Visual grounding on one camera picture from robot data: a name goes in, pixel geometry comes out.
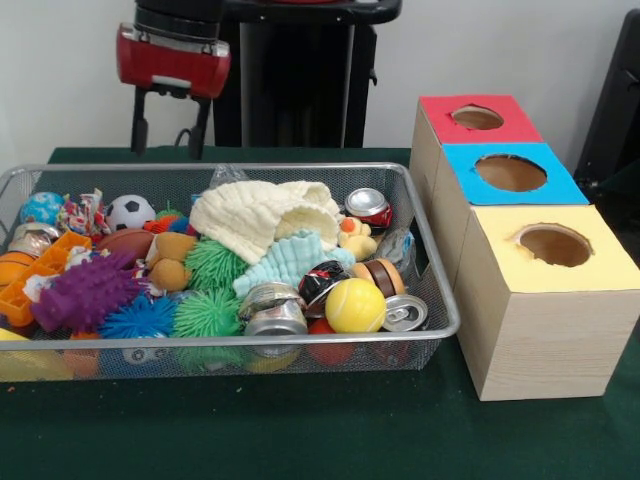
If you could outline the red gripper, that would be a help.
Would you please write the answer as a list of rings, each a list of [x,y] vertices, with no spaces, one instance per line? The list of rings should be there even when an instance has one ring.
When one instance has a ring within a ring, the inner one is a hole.
[[[188,149],[194,160],[203,154],[211,99],[222,92],[231,67],[228,43],[189,43],[144,32],[132,24],[122,24],[116,35],[117,73],[124,84],[134,85],[134,107],[130,150],[137,156],[146,152],[148,122],[145,101],[154,85],[186,89],[198,104]]]

